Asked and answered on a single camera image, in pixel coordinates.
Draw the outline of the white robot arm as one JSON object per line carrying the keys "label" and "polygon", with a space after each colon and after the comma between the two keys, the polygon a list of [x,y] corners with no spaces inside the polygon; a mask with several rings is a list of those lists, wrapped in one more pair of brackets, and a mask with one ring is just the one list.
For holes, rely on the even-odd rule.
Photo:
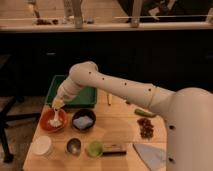
{"label": "white robot arm", "polygon": [[102,74],[92,61],[73,65],[52,102],[56,109],[86,86],[102,89],[160,115],[167,130],[167,171],[213,171],[213,94],[189,87],[171,91]]}

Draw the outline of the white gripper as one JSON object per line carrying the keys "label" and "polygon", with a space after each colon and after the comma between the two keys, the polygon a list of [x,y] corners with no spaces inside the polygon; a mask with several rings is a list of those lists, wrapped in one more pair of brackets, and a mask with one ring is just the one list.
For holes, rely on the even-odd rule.
{"label": "white gripper", "polygon": [[68,102],[71,102],[78,93],[83,89],[81,85],[75,83],[71,78],[67,77],[59,86],[56,96],[52,101],[53,109],[60,109]]}

